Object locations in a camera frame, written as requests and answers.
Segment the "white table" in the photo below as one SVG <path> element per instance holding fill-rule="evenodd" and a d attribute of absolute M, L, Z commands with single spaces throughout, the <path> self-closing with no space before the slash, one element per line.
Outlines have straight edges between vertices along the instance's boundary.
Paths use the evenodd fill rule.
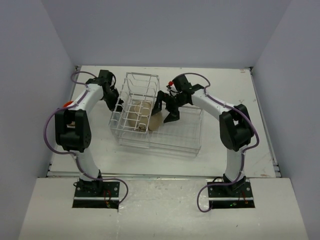
<path fill-rule="evenodd" d="M 72 208 L 76 180 L 36 181 L 20 240 L 308 239 L 287 178 L 251 179 L 255 208 L 214 209 L 209 213 L 196 207 L 196 194 L 204 179 L 130 180 L 129 195 L 119 212 Z M 203 208 L 208 207 L 207 197 L 204 191 L 200 199 Z"/>
<path fill-rule="evenodd" d="M 82 66 L 82 71 L 95 75 L 101 69 L 113 72 L 117 77 L 116 87 L 120 87 L 126 72 L 159 75 L 160 89 L 165 91 L 166 85 L 175 76 L 195 72 L 209 78 L 210 93 L 228 103 L 238 105 L 243 103 L 252 123 L 256 127 L 261 142 L 260 145 L 247 152 L 245 173 L 247 177 L 275 177 L 273 157 L 269 149 L 263 121 L 255 95 L 250 71 L 247 69 L 214 69 L 214 68 L 172 68 L 172 67 L 126 67 L 126 66 Z M 78 81 L 86 82 L 91 76 L 80 74 Z M 188 76 L 192 84 L 206 85 L 197 76 Z M 84 90 L 77 85 L 72 99 Z M 89 115 L 92 132 L 91 152 L 96 165 L 104 174 L 123 175 L 169 175 L 169 176 L 221 176 L 226 169 L 226 148 L 220 140 L 219 123 L 205 113 L 202 134 L 202 148 L 196 157 L 163 156 L 147 152 L 134 152 L 131 148 L 117 145 L 108 127 L 111 112 L 104 101 L 96 104 Z M 54 154 L 49 176 L 76 176 L 77 167 L 70 156 Z"/>

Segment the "purple cable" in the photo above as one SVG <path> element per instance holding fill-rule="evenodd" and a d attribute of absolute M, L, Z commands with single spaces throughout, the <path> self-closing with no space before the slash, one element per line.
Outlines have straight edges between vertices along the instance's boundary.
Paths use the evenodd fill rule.
<path fill-rule="evenodd" d="M 212 186 L 230 186 L 230 185 L 235 184 L 235 183 L 238 181 L 238 179 L 240 178 L 241 173 L 242 173 L 242 171 L 244 170 L 244 167 L 245 167 L 245 152 L 246 152 L 247 150 L 249 150 L 249 149 L 253 149 L 253 148 L 257 147 L 257 146 L 259 145 L 259 143 L 260 143 L 260 138 L 259 138 L 259 135 L 258 135 L 258 132 L 257 132 L 256 128 L 255 128 L 254 125 L 251 123 L 250 119 L 249 119 L 243 112 L 241 112 L 240 110 L 238 110 L 237 108 L 235 108 L 235 107 L 233 107 L 233 106 L 225 105 L 223 102 L 218 101 L 217 99 L 213 98 L 212 96 L 210 96 L 210 95 L 207 93 L 207 88 L 209 88 L 209 87 L 211 86 L 211 83 L 210 83 L 210 81 L 209 81 L 205 76 L 203 76 L 203 75 L 201 75 L 201 74 L 199 74 L 199 73 L 195 73 L 195 72 L 187 72 L 187 73 L 183 73 L 183 74 L 180 74 L 180 75 L 176 76 L 176 78 L 177 78 L 177 77 L 180 77 L 180 76 L 182 76 L 182 75 L 196 75 L 196 76 L 199 76 L 199 77 L 205 79 L 205 80 L 207 81 L 208 85 L 204 88 L 204 94 L 205 94 L 209 99 L 211 99 L 212 101 L 214 101 L 216 104 L 219 104 L 220 106 L 223 106 L 223 107 L 225 107 L 225 108 L 227 108 L 227 109 L 234 110 L 234 111 L 236 111 L 237 113 L 239 113 L 239 114 L 247 121 L 247 123 L 249 124 L 250 128 L 253 130 L 253 133 L 254 133 L 254 135 L 255 135 L 255 137 L 256 137 L 256 143 L 255 143 L 254 145 L 252 145 L 252 146 L 248 146 L 248 147 L 244 148 L 244 149 L 242 150 L 242 152 L 241 152 L 241 167 L 240 167 L 239 174 L 238 174 L 238 176 L 235 178 L 235 180 L 233 180 L 232 182 L 228 182 L 228 183 L 226 183 L 226 182 L 225 182 L 225 183 L 210 183 L 210 184 L 207 184 L 207 185 L 205 185 L 203 188 L 200 189 L 200 191 L 199 191 L 199 193 L 198 193 L 198 195 L 197 195 L 197 197 L 196 197 L 196 205 L 197 205 L 198 209 L 200 210 L 200 212 L 202 212 L 202 213 L 207 213 L 207 212 L 209 212 L 209 211 L 213 208 L 213 205 L 211 205 L 211 207 L 209 207 L 207 210 L 202 210 L 202 209 L 200 208 L 199 198 L 200 198 L 200 194 L 202 193 L 202 191 L 203 191 L 204 189 L 209 188 L 209 187 L 212 187 Z"/>
<path fill-rule="evenodd" d="M 96 76 L 94 74 L 92 74 L 91 72 L 88 72 L 88 71 L 75 71 L 74 73 L 71 74 L 70 78 L 71 78 L 71 81 L 74 82 L 75 84 L 80 84 L 80 85 L 84 85 L 86 88 L 88 87 L 87 84 L 83 83 L 83 82 L 77 82 L 74 80 L 74 76 L 76 74 L 89 74 L 89 75 L 92 75 L 93 77 L 96 78 Z M 124 195 L 124 197 L 122 198 L 121 201 L 119 201 L 119 204 L 122 203 L 128 193 L 129 193 L 129 187 L 127 185 L 127 183 L 119 178 L 115 178 L 115 177 L 111 177 L 111 178 L 97 178 L 97 177 L 93 177 L 93 176 L 90 176 L 88 175 L 87 173 L 84 172 L 84 170 L 82 169 L 80 163 L 79 163 L 79 159 L 78 159 L 78 156 L 75 152 L 72 152 L 72 151 L 57 151 L 55 150 L 49 143 L 48 141 L 48 136 L 47 136 L 47 128 L 48 128 L 48 125 L 49 125 L 49 122 L 50 120 L 53 118 L 53 116 L 57 113 L 57 112 L 60 112 L 60 111 L 64 111 L 64 110 L 67 110 L 67 109 L 72 109 L 74 107 L 76 107 L 84 98 L 85 96 L 87 95 L 88 93 L 88 90 L 86 89 L 84 94 L 80 97 L 80 99 L 78 100 L 78 102 L 76 104 L 73 104 L 71 106 L 67 106 L 67 107 L 62 107 L 62 108 L 58 108 L 57 110 L 55 110 L 54 112 L 52 112 L 50 114 L 50 116 L 48 117 L 48 119 L 45 121 L 45 124 L 44 124 L 44 128 L 43 128 L 43 139 L 44 139 L 44 142 L 46 144 L 46 146 L 52 151 L 54 152 L 55 154 L 60 154 L 60 155 L 67 155 L 67 154 L 70 154 L 72 156 L 75 157 L 75 164 L 77 166 L 77 168 L 79 169 L 80 173 L 82 173 L 84 176 L 86 176 L 87 178 L 89 179 L 92 179 L 92 180 L 96 180 L 96 181 L 113 181 L 113 180 L 116 180 L 116 181 L 119 181 L 121 183 L 123 183 L 125 185 L 125 188 L 126 188 L 126 193 Z"/>

